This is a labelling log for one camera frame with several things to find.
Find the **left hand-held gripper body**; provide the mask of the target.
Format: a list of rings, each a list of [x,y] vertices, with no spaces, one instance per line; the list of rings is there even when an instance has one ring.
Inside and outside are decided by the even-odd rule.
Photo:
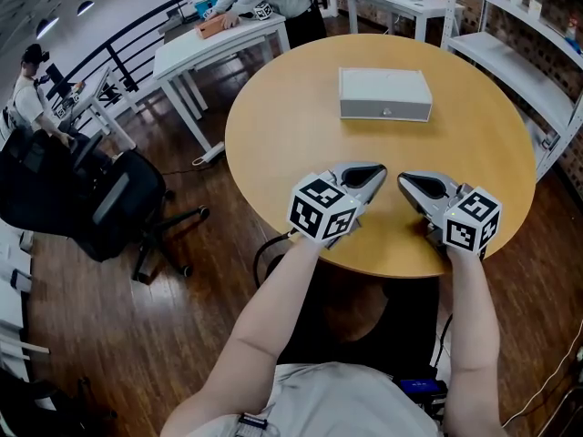
[[[327,249],[359,228],[364,213],[364,205],[336,177],[338,165],[302,178],[292,189],[287,211],[295,232]]]

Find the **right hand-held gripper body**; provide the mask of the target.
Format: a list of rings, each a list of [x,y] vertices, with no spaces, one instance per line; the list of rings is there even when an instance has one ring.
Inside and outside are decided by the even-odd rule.
[[[500,201],[483,188],[464,183],[428,224],[426,237],[441,252],[452,247],[483,259],[487,245],[498,232],[501,215]]]

